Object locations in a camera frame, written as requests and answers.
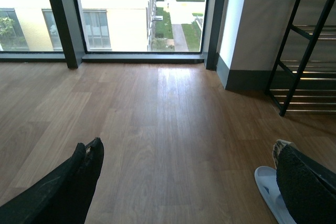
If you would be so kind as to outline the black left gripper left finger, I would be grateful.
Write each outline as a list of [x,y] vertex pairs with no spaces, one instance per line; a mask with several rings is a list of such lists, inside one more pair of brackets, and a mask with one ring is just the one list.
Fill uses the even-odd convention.
[[78,143],[70,158],[1,206],[1,223],[84,223],[103,158],[100,138]]

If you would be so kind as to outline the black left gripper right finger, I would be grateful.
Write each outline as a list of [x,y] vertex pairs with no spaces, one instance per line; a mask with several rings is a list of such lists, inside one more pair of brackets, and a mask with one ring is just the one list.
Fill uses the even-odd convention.
[[296,223],[335,223],[335,173],[311,159],[292,142],[273,147],[276,182]]

